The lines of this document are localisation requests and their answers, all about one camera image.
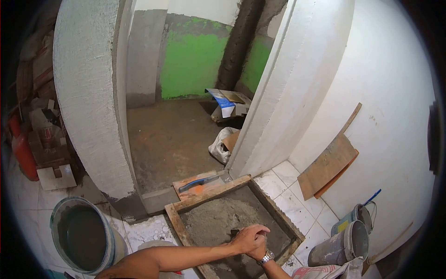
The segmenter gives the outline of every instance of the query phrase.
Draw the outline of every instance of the silver watch band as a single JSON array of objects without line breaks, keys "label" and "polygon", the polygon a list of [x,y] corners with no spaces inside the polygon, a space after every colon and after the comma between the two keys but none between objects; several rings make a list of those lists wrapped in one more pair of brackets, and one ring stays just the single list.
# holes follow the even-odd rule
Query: silver watch band
[{"label": "silver watch band", "polygon": [[263,265],[264,263],[266,263],[267,261],[269,261],[269,260],[272,260],[272,257],[270,257],[269,255],[268,255],[268,253],[260,260],[260,261],[258,261],[257,262],[257,264],[259,265],[259,266],[261,266],[261,265]]}]

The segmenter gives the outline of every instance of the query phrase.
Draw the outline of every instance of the gray bucket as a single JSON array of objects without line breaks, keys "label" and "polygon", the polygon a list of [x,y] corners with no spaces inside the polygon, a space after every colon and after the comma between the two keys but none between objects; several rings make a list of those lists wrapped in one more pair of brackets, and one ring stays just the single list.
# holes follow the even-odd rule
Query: gray bucket
[{"label": "gray bucket", "polygon": [[357,204],[344,218],[331,227],[331,236],[342,232],[349,223],[359,220],[364,223],[367,233],[372,233],[372,218],[364,204]]},{"label": "gray bucket", "polygon": [[50,228],[57,252],[77,272],[97,275],[128,254],[119,232],[84,198],[62,199],[51,214]]},{"label": "gray bucket", "polygon": [[355,220],[345,230],[311,249],[308,266],[342,266],[355,258],[368,256],[368,233],[363,222]]}]

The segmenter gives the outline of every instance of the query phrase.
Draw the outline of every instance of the human hand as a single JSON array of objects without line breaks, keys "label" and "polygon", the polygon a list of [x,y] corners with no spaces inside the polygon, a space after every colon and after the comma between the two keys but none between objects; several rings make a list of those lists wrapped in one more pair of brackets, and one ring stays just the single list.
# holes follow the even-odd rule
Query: human hand
[{"label": "human hand", "polygon": [[260,261],[266,253],[265,235],[270,230],[260,224],[243,228],[230,242],[238,254],[246,254],[249,257]]}]

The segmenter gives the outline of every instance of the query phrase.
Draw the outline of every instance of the wristwatch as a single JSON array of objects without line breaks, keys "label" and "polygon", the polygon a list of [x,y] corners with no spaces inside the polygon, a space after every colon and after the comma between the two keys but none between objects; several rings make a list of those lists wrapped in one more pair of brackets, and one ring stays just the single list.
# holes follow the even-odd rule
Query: wristwatch
[{"label": "wristwatch", "polygon": [[274,260],[274,254],[270,250],[266,250],[265,256],[257,264],[261,266],[269,260]]}]

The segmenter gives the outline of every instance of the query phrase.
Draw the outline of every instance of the wooden mortar box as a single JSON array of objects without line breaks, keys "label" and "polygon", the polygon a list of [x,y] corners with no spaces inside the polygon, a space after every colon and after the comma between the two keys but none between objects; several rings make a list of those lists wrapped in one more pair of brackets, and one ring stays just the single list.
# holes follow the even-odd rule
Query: wooden mortar box
[{"label": "wooden mortar box", "polygon": [[[166,205],[184,246],[215,246],[230,241],[230,229],[243,222],[266,225],[267,247],[282,266],[305,237],[260,187],[246,175],[203,195]],[[238,255],[197,267],[204,278],[266,278],[255,260]]]}]

